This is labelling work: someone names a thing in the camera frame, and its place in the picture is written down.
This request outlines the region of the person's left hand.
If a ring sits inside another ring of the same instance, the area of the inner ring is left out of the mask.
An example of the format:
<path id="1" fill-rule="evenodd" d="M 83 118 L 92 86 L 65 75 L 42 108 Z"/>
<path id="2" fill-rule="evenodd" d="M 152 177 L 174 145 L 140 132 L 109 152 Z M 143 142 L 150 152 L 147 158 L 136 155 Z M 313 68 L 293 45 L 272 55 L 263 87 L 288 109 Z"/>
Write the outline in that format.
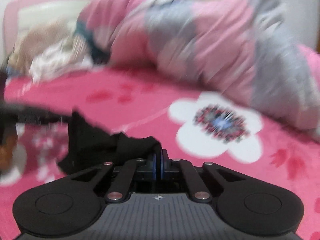
<path id="1" fill-rule="evenodd" d="M 1 125 L 1 172 L 10 168 L 18 135 L 15 124 Z"/>

